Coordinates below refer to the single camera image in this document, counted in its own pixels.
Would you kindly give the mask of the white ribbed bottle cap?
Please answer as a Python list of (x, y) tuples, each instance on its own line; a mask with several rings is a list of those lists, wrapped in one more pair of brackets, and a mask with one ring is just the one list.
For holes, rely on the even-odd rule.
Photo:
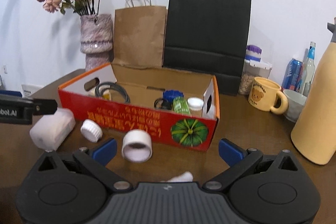
[(89, 141), (97, 143), (102, 137), (102, 129), (94, 121), (86, 119), (81, 128), (81, 134)]

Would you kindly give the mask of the small white bottle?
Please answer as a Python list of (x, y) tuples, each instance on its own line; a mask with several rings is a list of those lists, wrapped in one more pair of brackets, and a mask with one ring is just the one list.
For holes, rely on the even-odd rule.
[(179, 176), (172, 177), (166, 181), (167, 183), (180, 183), (180, 182), (193, 182), (193, 174), (189, 171), (180, 174)]

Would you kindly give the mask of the green spray bottle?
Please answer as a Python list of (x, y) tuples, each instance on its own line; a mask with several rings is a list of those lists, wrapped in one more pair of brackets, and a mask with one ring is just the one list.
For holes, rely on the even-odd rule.
[(173, 111), (178, 114), (191, 115), (187, 100), (184, 97), (173, 99)]

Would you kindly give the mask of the brown paper bag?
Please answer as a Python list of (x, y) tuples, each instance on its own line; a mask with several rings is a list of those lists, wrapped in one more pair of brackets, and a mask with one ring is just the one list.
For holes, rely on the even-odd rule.
[(167, 8), (151, 0), (125, 0), (114, 13), (113, 64), (160, 68), (163, 64)]

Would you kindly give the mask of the purple textured vase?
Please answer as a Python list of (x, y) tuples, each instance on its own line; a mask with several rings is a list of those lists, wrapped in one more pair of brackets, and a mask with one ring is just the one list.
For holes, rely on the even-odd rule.
[(85, 55), (85, 70), (109, 63), (113, 48), (112, 15), (83, 15), (80, 21), (80, 51)]

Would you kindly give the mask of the yellow thermos jug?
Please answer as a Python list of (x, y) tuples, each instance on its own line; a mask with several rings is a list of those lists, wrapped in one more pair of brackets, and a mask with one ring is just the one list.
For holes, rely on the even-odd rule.
[(306, 104), (290, 138), (301, 155), (318, 165), (326, 165), (335, 154), (336, 43), (335, 23), (328, 23), (330, 43), (315, 71)]

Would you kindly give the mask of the purple white small container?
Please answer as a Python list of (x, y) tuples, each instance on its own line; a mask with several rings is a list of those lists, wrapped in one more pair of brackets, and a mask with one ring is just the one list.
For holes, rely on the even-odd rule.
[(262, 49), (259, 48), (258, 46), (250, 44), (246, 47), (246, 52), (245, 52), (246, 60), (253, 60), (253, 61), (260, 62), (261, 55), (262, 55)]

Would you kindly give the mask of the white booklet on floor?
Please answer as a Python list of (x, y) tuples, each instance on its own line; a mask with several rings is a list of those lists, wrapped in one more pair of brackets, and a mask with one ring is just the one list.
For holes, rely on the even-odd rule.
[(21, 84), (21, 87), (24, 97), (30, 97), (43, 88), (43, 86), (33, 84)]

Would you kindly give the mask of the white yellow charger cube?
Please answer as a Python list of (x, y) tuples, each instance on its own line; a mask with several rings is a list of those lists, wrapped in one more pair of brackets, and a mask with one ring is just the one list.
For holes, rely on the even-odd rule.
[(110, 92), (109, 88), (103, 88), (103, 89), (91, 89), (88, 93), (87, 96), (93, 97), (93, 98), (101, 98), (107, 101), (112, 100), (112, 95)]

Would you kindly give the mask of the clear food storage jar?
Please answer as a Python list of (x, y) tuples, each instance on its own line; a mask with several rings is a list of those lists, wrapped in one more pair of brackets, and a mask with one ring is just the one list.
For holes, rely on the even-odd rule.
[(272, 64), (264, 61), (244, 60), (238, 93), (248, 95), (255, 77), (268, 78), (272, 70)]

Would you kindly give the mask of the black paper bag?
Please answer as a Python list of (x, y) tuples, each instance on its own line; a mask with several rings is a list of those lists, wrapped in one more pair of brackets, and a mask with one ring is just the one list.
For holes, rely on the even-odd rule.
[(169, 0), (163, 66), (217, 78), (235, 96), (242, 76), (252, 0)]

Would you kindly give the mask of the red orange cardboard box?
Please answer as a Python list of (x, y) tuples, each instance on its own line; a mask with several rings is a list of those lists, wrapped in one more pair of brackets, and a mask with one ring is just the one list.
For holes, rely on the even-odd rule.
[[(130, 101), (114, 90), (111, 100), (96, 97), (94, 89), (86, 87), (92, 80), (122, 86)], [(204, 105), (190, 115), (155, 108), (155, 100), (167, 90), (182, 92), (186, 99), (200, 98)], [(140, 129), (153, 142), (197, 151), (208, 150), (220, 119), (217, 79), (203, 73), (106, 63), (61, 84), (58, 93), (62, 106), (78, 120), (90, 119), (120, 132)]]

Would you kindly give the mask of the blue ribbed plastic cap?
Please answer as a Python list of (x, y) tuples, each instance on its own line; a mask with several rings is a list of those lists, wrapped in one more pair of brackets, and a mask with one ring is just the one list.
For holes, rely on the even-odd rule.
[(183, 92), (178, 90), (166, 90), (162, 94), (162, 98), (167, 100), (169, 103), (172, 103), (173, 100), (177, 97), (184, 97)]

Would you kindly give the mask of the translucent cotton swab box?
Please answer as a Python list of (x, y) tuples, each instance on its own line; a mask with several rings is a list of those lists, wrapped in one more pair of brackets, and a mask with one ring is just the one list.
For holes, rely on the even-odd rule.
[(76, 124), (70, 109), (58, 108), (55, 114), (44, 115), (30, 129), (30, 137), (38, 148), (56, 151)]

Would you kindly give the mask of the white lidded jar in box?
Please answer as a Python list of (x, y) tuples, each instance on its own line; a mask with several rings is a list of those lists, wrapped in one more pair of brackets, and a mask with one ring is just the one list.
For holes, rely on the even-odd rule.
[(198, 97), (190, 97), (187, 99), (187, 105), (192, 116), (202, 117), (204, 100)]

